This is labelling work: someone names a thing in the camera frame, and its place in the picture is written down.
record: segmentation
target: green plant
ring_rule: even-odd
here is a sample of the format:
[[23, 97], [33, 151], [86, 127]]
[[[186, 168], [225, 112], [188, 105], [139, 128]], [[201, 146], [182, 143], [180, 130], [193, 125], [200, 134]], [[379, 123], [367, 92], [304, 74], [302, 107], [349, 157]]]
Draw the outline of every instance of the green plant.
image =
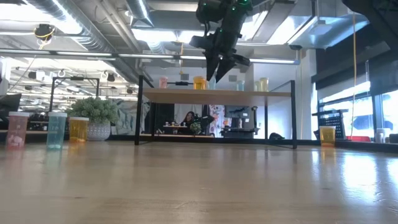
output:
[[118, 120], [116, 105], [100, 98], [89, 97], [84, 100], [78, 100], [72, 104], [72, 108], [67, 110], [67, 113], [69, 116], [89, 118], [92, 123], [103, 124]]

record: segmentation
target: woman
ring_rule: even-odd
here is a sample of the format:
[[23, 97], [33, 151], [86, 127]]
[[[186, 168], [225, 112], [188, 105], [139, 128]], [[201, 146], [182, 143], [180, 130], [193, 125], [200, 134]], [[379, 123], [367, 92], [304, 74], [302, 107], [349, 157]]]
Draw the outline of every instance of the woman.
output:
[[191, 124], [193, 124], [193, 119], [195, 117], [194, 112], [189, 111], [187, 113], [187, 115], [185, 115], [185, 119], [181, 122], [181, 126], [186, 125], [187, 128], [180, 128], [180, 132], [181, 134], [193, 134], [193, 132], [191, 131]]

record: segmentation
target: ceiling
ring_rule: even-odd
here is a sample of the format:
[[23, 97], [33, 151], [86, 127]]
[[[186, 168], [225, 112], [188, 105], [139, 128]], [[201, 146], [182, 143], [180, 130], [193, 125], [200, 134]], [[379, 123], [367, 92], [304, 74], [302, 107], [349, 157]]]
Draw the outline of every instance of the ceiling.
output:
[[[62, 4], [73, 5], [71, 9], [78, 9], [78, 18], [87, 18], [91, 34], [97, 31], [98, 39], [109, 44], [113, 51], [132, 53], [141, 50], [144, 53], [154, 53], [150, 43], [161, 43], [165, 54], [180, 54], [202, 56], [202, 50], [195, 49], [187, 44], [192, 35], [202, 35], [204, 27], [197, 21], [195, 11], [197, 0], [147, 0], [149, 17], [154, 25], [150, 28], [144, 23], [131, 24], [132, 12], [126, 6], [126, 0], [58, 0]], [[237, 54], [245, 57], [276, 58], [281, 60], [296, 59], [296, 51], [291, 50], [288, 44], [302, 45], [307, 48], [327, 48], [344, 39], [352, 29], [352, 20], [347, 15], [349, 10], [340, 0], [320, 1], [319, 11], [311, 0], [256, 0], [253, 1], [254, 10], [250, 13], [242, 29], [243, 38], [239, 40]], [[316, 38], [309, 31], [316, 25], [319, 12], [320, 19], [331, 24], [333, 32]], [[38, 49], [41, 45], [33, 30], [39, 24], [51, 24], [57, 28], [51, 42], [43, 46], [44, 50], [57, 51], [87, 51], [81, 44], [84, 36], [80, 31], [74, 31], [74, 26], [67, 22], [55, 19], [51, 12], [43, 11], [25, 4], [1, 4], [0, 6], [0, 48], [9, 49]], [[357, 29], [367, 24], [367, 20], [358, 15]], [[13, 57], [9, 59], [12, 67], [11, 83], [18, 82], [19, 86], [13, 92], [27, 93], [25, 85], [36, 84], [31, 93], [49, 93], [48, 80], [32, 80], [27, 78], [29, 71], [44, 71], [47, 76], [65, 72], [66, 77], [82, 75], [88, 78], [100, 78], [102, 95], [126, 95], [127, 86], [134, 86], [137, 74], [148, 74], [148, 79], [157, 86], [161, 76], [168, 76], [169, 80], [179, 81], [179, 72], [189, 73], [190, 78], [196, 75], [205, 75], [205, 61], [184, 60], [141, 60], [125, 59], [126, 69], [120, 69], [109, 61], [100, 61], [95, 58], [89, 60], [63, 60], [55, 58], [36, 58], [30, 69], [27, 67], [32, 58]], [[283, 83], [288, 75], [295, 73], [295, 66], [291, 65], [261, 65], [259, 69], [272, 71], [275, 85]], [[238, 66], [228, 75], [237, 75], [238, 80], [244, 80], [247, 67]], [[106, 81], [106, 74], [114, 73], [114, 82]], [[67, 82], [71, 86], [90, 86], [92, 83]], [[218, 84], [220, 89], [234, 88], [235, 84], [224, 78]], [[82, 88], [82, 94], [94, 94], [94, 88]], [[56, 94], [70, 94], [66, 87], [58, 87]]]

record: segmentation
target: black metal frame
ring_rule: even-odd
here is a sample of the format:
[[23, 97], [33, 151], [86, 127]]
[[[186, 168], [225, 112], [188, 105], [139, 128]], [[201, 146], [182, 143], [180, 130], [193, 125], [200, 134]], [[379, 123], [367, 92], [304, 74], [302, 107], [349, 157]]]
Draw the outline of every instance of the black metal frame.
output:
[[98, 97], [98, 95], [100, 94], [100, 79], [99, 78], [84, 78], [84, 77], [53, 77], [52, 78], [52, 84], [51, 84], [51, 96], [50, 96], [50, 108], [49, 108], [49, 112], [52, 111], [52, 105], [53, 105], [53, 100], [54, 100], [54, 90], [56, 87], [59, 86], [55, 85], [55, 81], [56, 80], [62, 80], [59, 84], [61, 84], [63, 81], [65, 80], [73, 80], [73, 81], [83, 81], [83, 80], [96, 80], [97, 81], [97, 87], [96, 87], [96, 93], [95, 96]]
[[264, 129], [265, 129], [265, 138], [264, 139], [226, 139], [226, 138], [180, 138], [180, 137], [162, 137], [155, 135], [155, 113], [157, 108], [157, 103], [151, 103], [151, 122], [150, 122], [150, 136], [141, 136], [140, 137], [140, 130], [141, 130], [141, 110], [142, 110], [142, 97], [143, 97], [143, 84], [144, 84], [144, 77], [142, 75], [139, 76], [138, 81], [138, 96], [137, 96], [137, 116], [136, 116], [136, 133], [134, 136], [134, 145], [138, 146], [140, 140], [145, 141], [173, 141], [173, 142], [212, 142], [212, 143], [241, 143], [241, 144], [268, 144], [268, 145], [286, 145], [291, 144], [293, 149], [297, 148], [297, 123], [296, 123], [296, 109], [295, 109], [295, 81], [291, 80], [287, 83], [284, 83], [281, 86], [271, 90], [277, 90], [283, 86], [290, 84], [290, 92], [291, 92], [291, 100], [292, 100], [292, 139], [286, 140], [269, 140], [268, 139], [268, 107], [264, 107]]

